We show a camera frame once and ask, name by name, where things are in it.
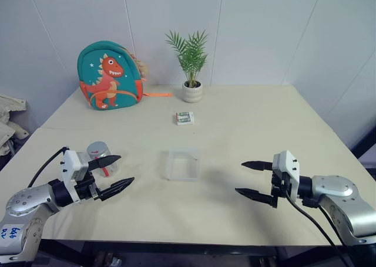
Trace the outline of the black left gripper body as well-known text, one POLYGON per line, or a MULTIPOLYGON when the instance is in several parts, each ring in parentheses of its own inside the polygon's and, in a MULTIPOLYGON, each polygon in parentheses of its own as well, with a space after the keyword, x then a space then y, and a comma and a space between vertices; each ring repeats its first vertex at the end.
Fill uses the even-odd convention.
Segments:
POLYGON ((80 200, 100 199, 100 189, 91 172, 87 172, 81 180, 76 180, 74 189, 80 200))

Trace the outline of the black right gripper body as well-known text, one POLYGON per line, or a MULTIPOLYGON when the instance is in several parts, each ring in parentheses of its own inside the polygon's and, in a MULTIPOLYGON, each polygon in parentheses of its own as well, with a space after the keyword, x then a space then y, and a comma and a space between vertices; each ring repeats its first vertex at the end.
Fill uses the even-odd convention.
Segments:
POLYGON ((281 177, 279 177, 276 173, 273 173, 271 184, 271 206, 277 208, 278 199, 286 198, 287 194, 290 192, 290 176, 288 173, 281 173, 281 177))

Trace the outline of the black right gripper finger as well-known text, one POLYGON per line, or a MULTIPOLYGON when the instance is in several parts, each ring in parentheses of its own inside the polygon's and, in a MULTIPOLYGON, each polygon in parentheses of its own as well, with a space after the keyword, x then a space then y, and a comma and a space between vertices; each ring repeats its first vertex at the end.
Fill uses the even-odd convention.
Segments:
POLYGON ((235 188, 235 191, 250 200, 273 206, 273 197, 271 195, 262 194, 249 188, 235 188))
POLYGON ((273 163, 266 162, 266 161, 245 161, 241 163, 242 166, 250 168, 252 170, 259 170, 259 171, 272 171, 273 170, 273 163))

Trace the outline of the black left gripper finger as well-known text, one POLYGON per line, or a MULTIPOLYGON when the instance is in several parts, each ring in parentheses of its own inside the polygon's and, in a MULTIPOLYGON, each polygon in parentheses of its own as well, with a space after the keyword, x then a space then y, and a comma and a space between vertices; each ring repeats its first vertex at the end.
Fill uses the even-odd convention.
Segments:
POLYGON ((118 159, 122 158, 119 155, 109 155, 104 157, 99 157, 88 162, 88 171, 95 170, 97 168, 105 168, 113 164, 118 159))
POLYGON ((119 193, 121 193, 123 190, 125 190, 128 186, 131 185, 131 183, 135 180, 134 177, 121 179, 113 184, 110 185, 105 190, 98 190, 98 197, 101 201, 105 201, 119 193))

